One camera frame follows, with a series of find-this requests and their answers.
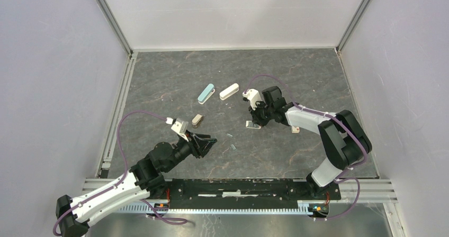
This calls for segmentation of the staple box grey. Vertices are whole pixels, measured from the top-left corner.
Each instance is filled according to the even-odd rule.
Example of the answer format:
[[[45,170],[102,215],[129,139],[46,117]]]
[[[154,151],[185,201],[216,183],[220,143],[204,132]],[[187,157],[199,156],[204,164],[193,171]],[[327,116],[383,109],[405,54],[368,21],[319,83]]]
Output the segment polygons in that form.
[[[245,128],[248,129],[261,129],[262,127],[259,124],[256,124],[252,121],[246,121]]]

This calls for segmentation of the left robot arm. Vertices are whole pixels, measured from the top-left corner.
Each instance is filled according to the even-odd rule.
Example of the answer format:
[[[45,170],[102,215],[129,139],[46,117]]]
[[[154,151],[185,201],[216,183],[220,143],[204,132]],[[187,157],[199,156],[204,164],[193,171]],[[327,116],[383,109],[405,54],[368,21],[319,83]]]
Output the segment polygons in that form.
[[[160,142],[120,177],[85,195],[57,199],[54,236],[83,236],[99,220],[135,201],[161,198],[167,190],[164,173],[192,155],[203,158],[217,143],[210,135],[187,132],[177,143]]]

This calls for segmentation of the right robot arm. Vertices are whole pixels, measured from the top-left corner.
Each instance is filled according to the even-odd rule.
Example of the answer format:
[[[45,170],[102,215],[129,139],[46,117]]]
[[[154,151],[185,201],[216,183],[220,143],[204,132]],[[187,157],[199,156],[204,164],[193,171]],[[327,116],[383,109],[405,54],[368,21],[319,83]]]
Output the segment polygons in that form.
[[[372,143],[355,115],[349,110],[339,113],[320,112],[295,102],[288,103],[277,86],[262,92],[248,89],[243,99],[250,103],[252,123],[260,127],[271,120],[318,134],[324,146],[325,160],[306,177],[306,193],[321,198],[330,183],[353,165],[366,160]]]

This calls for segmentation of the light blue stapler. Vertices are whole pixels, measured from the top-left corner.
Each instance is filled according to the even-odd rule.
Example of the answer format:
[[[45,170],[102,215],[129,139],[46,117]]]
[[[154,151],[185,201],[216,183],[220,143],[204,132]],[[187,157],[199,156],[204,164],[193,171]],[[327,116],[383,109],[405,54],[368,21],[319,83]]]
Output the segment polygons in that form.
[[[199,104],[204,104],[215,92],[214,84],[208,84],[206,88],[198,96],[197,101]]]

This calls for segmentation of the white stapler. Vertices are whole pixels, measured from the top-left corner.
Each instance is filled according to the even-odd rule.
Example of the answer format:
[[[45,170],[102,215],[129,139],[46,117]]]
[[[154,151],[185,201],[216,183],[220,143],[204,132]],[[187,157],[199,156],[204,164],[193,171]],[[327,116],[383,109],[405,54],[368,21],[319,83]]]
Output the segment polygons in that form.
[[[237,93],[238,91],[239,91],[239,85],[237,83],[234,83],[234,84],[230,85],[229,87],[227,87],[226,89],[224,89],[223,91],[221,91],[219,93],[219,97],[222,101],[224,101],[227,98],[229,98],[230,96]]]

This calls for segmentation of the small beige stapler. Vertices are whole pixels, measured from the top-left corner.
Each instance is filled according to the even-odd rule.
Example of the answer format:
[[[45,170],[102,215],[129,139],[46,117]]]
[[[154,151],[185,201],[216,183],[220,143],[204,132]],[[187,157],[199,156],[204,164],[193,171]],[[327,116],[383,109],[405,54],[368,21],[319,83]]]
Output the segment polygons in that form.
[[[204,119],[204,116],[203,116],[203,115],[201,115],[201,114],[196,114],[196,115],[194,116],[194,118],[192,119],[192,121],[191,121],[192,126],[193,126],[195,129],[198,128],[199,125],[201,124],[201,122],[203,121],[203,119]]]

